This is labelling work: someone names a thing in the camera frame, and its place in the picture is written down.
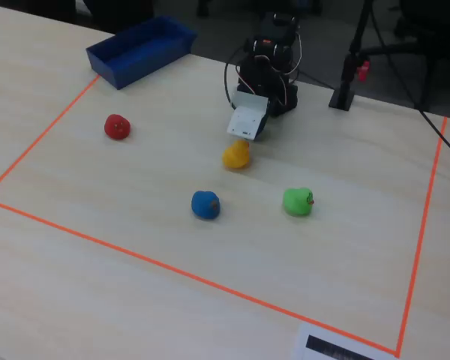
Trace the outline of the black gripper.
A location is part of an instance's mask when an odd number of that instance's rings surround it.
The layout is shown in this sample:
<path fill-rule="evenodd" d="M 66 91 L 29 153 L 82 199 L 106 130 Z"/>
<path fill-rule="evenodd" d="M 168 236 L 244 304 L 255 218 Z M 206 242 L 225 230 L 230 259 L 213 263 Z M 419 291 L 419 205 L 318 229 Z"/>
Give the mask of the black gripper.
<path fill-rule="evenodd" d="M 256 130 L 256 134 L 255 134 L 255 136 L 253 138 L 254 140 L 257 140 L 259 138 L 259 135 L 263 132 L 264 127 L 266 126 L 266 122 L 268 121 L 268 119 L 269 119 L 269 113 L 266 112 L 264 114 L 264 116 L 260 120 L 259 126 L 258 126 L 258 128 Z"/>

